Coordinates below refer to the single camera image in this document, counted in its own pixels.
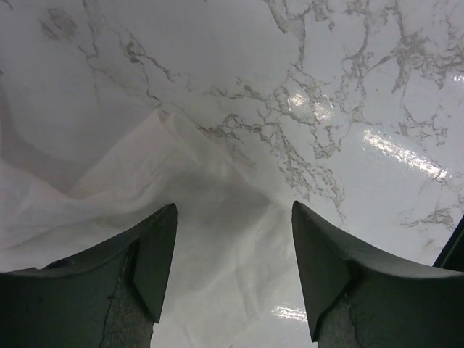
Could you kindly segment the white t shirt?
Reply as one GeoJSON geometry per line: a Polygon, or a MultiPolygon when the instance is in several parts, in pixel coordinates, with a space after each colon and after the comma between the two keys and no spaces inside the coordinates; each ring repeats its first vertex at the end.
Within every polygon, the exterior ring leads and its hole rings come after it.
{"type": "Polygon", "coordinates": [[[183,115],[154,111],[90,165],[1,126],[1,271],[43,270],[175,204],[160,347],[305,347],[291,240],[299,190],[269,157],[232,160],[183,115]]]}

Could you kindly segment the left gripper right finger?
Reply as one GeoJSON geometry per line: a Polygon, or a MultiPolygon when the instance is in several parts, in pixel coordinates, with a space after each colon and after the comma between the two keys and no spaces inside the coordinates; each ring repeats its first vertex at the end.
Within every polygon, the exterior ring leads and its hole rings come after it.
{"type": "Polygon", "coordinates": [[[292,206],[310,337],[319,347],[461,347],[463,272],[406,260],[292,206]]]}

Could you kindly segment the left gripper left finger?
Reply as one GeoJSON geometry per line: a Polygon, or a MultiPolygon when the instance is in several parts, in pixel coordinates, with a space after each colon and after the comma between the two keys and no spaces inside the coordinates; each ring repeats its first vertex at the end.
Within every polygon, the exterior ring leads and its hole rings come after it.
{"type": "Polygon", "coordinates": [[[131,229],[43,269],[1,274],[3,347],[148,347],[177,231],[169,204],[131,229]]]}

